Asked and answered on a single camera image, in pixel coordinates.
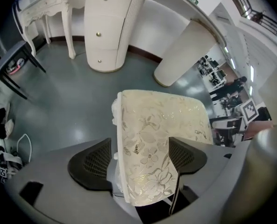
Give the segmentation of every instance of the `gold floral pattern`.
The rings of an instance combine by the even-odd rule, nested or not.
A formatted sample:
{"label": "gold floral pattern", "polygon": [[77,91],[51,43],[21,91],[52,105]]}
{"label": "gold floral pattern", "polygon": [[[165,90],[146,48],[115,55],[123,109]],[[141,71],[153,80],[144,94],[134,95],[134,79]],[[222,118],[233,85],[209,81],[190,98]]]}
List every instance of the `gold floral pattern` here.
{"label": "gold floral pattern", "polygon": [[155,91],[121,96],[123,163],[129,202],[145,206],[175,192],[178,173],[168,157],[168,137],[212,144],[204,105],[196,99]]}
{"label": "gold floral pattern", "polygon": [[155,154],[157,149],[152,147],[150,149],[145,148],[142,152],[142,156],[144,156],[141,160],[141,164],[146,164],[147,168],[151,168],[154,165],[154,162],[158,161],[158,156]]}

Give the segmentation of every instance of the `staircase railing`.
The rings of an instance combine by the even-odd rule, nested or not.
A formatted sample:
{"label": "staircase railing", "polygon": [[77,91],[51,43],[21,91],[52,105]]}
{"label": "staircase railing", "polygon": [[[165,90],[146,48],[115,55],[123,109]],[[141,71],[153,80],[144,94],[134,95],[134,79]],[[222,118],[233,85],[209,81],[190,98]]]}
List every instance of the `staircase railing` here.
{"label": "staircase railing", "polygon": [[233,0],[234,4],[238,8],[240,15],[251,21],[260,24],[274,35],[277,36],[277,21],[264,15],[262,12],[258,12],[251,7],[249,0]]}

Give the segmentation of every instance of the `gray floor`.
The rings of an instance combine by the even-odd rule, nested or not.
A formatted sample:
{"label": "gray floor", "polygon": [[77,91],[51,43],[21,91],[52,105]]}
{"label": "gray floor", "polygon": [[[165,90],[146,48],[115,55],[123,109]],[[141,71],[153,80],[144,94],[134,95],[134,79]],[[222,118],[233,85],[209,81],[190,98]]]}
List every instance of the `gray floor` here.
{"label": "gray floor", "polygon": [[[50,150],[102,137],[112,138],[112,152],[116,152],[111,104],[122,90],[152,90],[193,97],[204,103],[210,118],[214,117],[209,93],[195,69],[190,69],[171,87],[163,88],[152,77],[156,64],[150,60],[128,53],[121,70],[99,73],[87,64],[84,42],[74,45],[78,54],[74,60],[68,57],[65,42],[53,42],[45,45],[36,57],[46,74],[27,63],[12,76],[29,100],[15,94],[11,98],[10,118],[14,119],[15,127],[7,145],[15,147],[17,140],[28,134],[33,146],[32,159]],[[28,152],[24,140],[23,159]]]}

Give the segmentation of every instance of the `floral cloth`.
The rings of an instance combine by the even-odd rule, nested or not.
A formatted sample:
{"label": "floral cloth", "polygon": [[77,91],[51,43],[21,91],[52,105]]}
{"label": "floral cloth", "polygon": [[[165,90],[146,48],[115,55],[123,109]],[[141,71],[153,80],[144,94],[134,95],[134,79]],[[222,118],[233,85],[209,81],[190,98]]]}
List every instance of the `floral cloth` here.
{"label": "floral cloth", "polygon": [[178,178],[168,157],[168,137],[213,143],[206,109],[193,98],[129,90],[122,92],[121,111],[130,203],[159,202],[175,192]]}

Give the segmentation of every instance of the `black chair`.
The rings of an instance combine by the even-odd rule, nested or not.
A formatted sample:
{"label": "black chair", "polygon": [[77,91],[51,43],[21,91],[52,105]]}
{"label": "black chair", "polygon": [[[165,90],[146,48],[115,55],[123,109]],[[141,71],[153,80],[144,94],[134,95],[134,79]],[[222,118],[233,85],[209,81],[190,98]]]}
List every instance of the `black chair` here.
{"label": "black chair", "polygon": [[25,95],[23,95],[20,91],[14,88],[10,83],[18,86],[6,73],[7,65],[16,57],[19,52],[23,52],[24,55],[30,60],[30,62],[35,66],[39,67],[43,72],[46,73],[45,69],[40,65],[40,63],[31,55],[31,53],[25,47],[26,42],[20,41],[16,43],[1,59],[0,59],[0,81],[2,81],[9,89],[18,94],[24,99],[27,99]]}

